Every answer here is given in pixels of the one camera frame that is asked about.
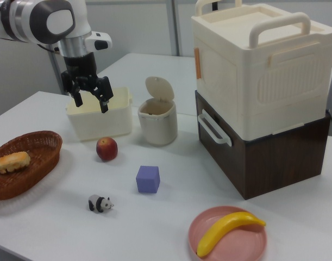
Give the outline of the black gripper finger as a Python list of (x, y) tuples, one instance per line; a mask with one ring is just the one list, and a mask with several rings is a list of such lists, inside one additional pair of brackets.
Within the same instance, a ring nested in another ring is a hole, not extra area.
[(73, 79), (68, 71), (64, 71), (61, 73), (61, 80), (64, 91), (71, 95), (71, 97), (74, 99), (76, 107), (83, 105), (82, 97), (80, 94), (80, 87), (76, 79)]
[(90, 77), (89, 87), (90, 92), (99, 100), (101, 112), (106, 113), (109, 100), (114, 96), (109, 78), (107, 76), (102, 78)]

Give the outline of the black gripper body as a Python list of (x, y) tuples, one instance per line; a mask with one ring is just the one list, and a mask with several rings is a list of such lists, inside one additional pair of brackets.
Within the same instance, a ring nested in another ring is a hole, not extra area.
[(95, 55), (89, 53), (81, 57), (64, 57), (66, 71), (63, 72), (63, 85), (69, 85), (77, 77), (90, 79), (90, 83), (97, 83), (98, 76)]

